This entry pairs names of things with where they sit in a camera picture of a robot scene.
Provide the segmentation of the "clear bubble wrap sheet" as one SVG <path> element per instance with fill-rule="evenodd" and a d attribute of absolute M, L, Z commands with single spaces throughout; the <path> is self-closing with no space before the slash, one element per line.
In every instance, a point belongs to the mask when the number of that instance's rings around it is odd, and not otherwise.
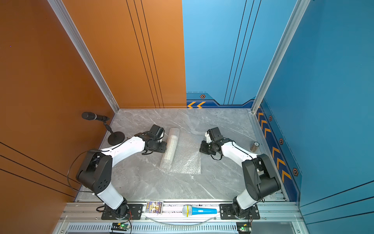
<path fill-rule="evenodd" d="M 202 137 L 171 128 L 167 148 L 162 156 L 160 170 L 165 173 L 200 174 Z"/>

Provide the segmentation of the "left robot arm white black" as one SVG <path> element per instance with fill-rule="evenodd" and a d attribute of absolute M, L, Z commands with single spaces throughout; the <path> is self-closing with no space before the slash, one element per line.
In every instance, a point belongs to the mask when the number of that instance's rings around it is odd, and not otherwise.
<path fill-rule="evenodd" d="M 89 150 L 76 173 L 76 180 L 104 203 L 116 219 L 128 217 L 129 206 L 125 197 L 113 185 L 114 169 L 137 154 L 164 153 L 164 128 L 154 124 L 150 130 L 101 150 Z"/>

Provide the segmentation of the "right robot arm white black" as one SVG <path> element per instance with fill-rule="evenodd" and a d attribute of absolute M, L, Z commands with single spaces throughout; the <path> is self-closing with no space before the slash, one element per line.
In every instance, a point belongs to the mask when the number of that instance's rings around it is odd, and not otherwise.
<path fill-rule="evenodd" d="M 233 199 L 229 213 L 239 219 L 254 217 L 257 203 L 281 189 L 281 181 L 272 160 L 266 154 L 251 153 L 235 141 L 223 137 L 218 127 L 207 130 L 205 138 L 201 142 L 201 153 L 210 155 L 214 160 L 218 153 L 218 160 L 229 158 L 243 170 L 245 190 Z"/>

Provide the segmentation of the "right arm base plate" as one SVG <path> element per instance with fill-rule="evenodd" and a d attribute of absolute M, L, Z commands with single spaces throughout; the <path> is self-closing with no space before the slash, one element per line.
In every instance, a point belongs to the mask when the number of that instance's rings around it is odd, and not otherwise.
<path fill-rule="evenodd" d="M 229 219 L 249 219 L 258 220 L 260 219 L 260 212 L 257 205 L 250 206 L 243 210 L 239 205 L 231 204 L 220 204 L 219 214 L 222 220 Z"/>

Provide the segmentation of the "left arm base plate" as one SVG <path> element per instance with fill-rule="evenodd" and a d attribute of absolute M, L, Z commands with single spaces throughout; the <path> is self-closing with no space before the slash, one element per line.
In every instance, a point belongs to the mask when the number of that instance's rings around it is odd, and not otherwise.
<path fill-rule="evenodd" d="M 117 210 L 113 210 L 108 205 L 104 205 L 102 220 L 140 220 L 143 213 L 143 204 L 120 205 Z"/>

